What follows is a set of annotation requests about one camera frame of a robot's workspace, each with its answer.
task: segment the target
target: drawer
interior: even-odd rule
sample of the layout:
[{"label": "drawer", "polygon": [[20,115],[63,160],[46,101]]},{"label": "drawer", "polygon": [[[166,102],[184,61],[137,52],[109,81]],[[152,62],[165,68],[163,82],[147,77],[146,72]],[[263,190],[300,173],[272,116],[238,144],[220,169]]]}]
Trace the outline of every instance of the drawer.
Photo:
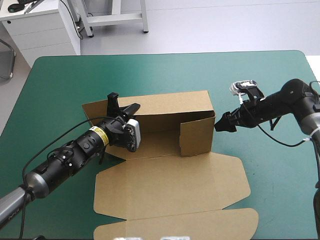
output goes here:
[{"label": "drawer", "polygon": [[12,39],[19,50],[46,47],[70,42],[69,35],[65,28],[14,35],[12,36]]},{"label": "drawer", "polygon": [[71,42],[62,43],[58,45],[25,49],[25,50],[21,50],[21,53],[30,67],[33,66],[33,64],[35,63],[35,60],[39,57],[77,55]]},{"label": "drawer", "polygon": [[10,36],[64,28],[59,13],[50,13],[2,21]]}]

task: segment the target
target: green table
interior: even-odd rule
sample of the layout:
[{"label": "green table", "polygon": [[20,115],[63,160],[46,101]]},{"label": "green table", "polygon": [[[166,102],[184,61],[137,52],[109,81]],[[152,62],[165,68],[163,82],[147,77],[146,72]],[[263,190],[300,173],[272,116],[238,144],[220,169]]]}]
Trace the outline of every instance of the green table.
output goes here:
[{"label": "green table", "polygon": [[[229,93],[232,82],[255,80],[269,95],[293,78],[315,80],[299,51],[41,57],[0,137],[0,195],[21,184],[25,162],[39,149],[85,119],[81,104],[105,99],[110,92],[124,97],[208,90],[219,119],[239,106],[238,98]],[[77,128],[53,148],[76,138],[88,126]],[[291,144],[305,137],[292,115],[283,117],[272,134]],[[236,133],[216,132],[212,150],[243,161],[251,195],[230,208],[258,211],[255,239],[316,238],[312,203],[317,173],[312,144],[287,148],[259,129],[238,128]],[[31,167],[44,159],[45,154]],[[92,239],[97,226],[119,221],[93,211],[96,174],[119,162],[109,157],[98,165],[93,160],[47,198],[31,203],[24,237]],[[18,237],[19,227],[20,216],[0,232],[0,238]]]}]

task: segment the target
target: cardboard box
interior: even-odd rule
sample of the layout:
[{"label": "cardboard box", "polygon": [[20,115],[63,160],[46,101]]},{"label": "cardboard box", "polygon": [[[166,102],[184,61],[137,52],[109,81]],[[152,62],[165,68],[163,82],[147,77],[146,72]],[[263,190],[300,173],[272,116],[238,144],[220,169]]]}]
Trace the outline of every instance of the cardboard box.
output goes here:
[{"label": "cardboard box", "polygon": [[[139,149],[110,146],[126,161],[96,176],[94,210],[126,221],[99,226],[95,240],[190,236],[248,240],[255,210],[222,210],[250,195],[239,158],[211,152],[215,112],[207,91],[121,97],[139,103]],[[84,104],[88,118],[104,116],[107,101]]]}]

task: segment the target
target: white floor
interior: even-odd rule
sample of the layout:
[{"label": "white floor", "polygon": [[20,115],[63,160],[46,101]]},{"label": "white floor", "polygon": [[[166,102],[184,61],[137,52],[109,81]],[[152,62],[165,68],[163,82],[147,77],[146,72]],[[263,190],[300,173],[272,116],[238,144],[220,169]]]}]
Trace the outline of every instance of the white floor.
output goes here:
[{"label": "white floor", "polygon": [[[125,13],[140,8],[139,0],[122,3]],[[146,0],[146,5],[148,34],[141,24],[96,27],[94,37],[81,42],[82,54],[300,50],[320,80],[320,0]],[[108,1],[87,0],[87,8],[101,15]],[[16,48],[2,25],[0,38]],[[0,133],[29,71],[18,51],[13,79],[0,84]]]}]

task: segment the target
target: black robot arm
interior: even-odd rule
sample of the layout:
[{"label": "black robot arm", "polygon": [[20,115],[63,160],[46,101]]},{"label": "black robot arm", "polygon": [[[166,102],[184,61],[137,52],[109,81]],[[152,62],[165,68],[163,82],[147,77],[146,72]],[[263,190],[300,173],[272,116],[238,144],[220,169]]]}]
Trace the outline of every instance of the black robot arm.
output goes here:
[{"label": "black robot arm", "polygon": [[107,145],[127,148],[130,152],[137,150],[140,144],[140,128],[139,123],[132,117],[140,105],[133,103],[119,107],[117,98],[117,93],[108,95],[107,115],[91,119],[101,119],[98,124],[77,139],[51,151],[47,160],[26,175],[26,167],[24,168],[23,184],[0,199],[0,229],[25,208],[26,204],[48,196],[66,179],[80,171],[90,159],[97,155],[102,159]]},{"label": "black robot arm", "polygon": [[[240,88],[236,91],[238,94],[244,93]],[[215,124],[215,130],[235,132],[236,126],[254,128],[260,123],[272,121],[289,113],[294,115],[304,134],[310,135],[320,126],[318,94],[300,79],[288,81],[280,91],[267,97],[249,95],[249,98],[233,112],[224,113]]]}]

